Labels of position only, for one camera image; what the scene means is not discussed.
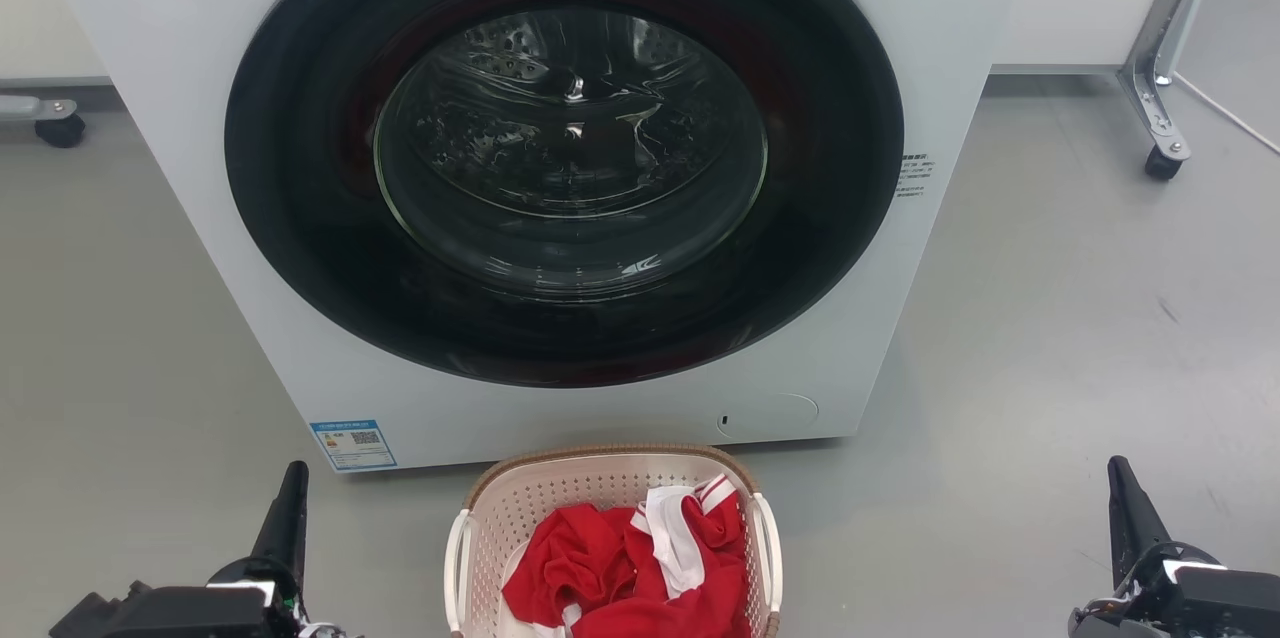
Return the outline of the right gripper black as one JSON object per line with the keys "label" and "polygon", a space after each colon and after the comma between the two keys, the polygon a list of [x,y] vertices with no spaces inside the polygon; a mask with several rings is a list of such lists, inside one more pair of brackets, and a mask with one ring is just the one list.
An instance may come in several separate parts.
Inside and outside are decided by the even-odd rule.
{"label": "right gripper black", "polygon": [[1172,542],[1128,459],[1107,464],[1114,594],[1074,609],[1070,637],[1277,637],[1279,578]]}

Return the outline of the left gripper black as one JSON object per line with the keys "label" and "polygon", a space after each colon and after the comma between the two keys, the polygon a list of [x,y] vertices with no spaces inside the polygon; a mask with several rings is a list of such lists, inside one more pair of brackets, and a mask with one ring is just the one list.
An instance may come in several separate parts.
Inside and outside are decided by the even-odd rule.
{"label": "left gripper black", "polygon": [[285,469],[250,557],[204,585],[131,584],[122,600],[90,593],[50,629],[51,637],[344,637],[335,623],[310,620],[302,601],[310,470]]}

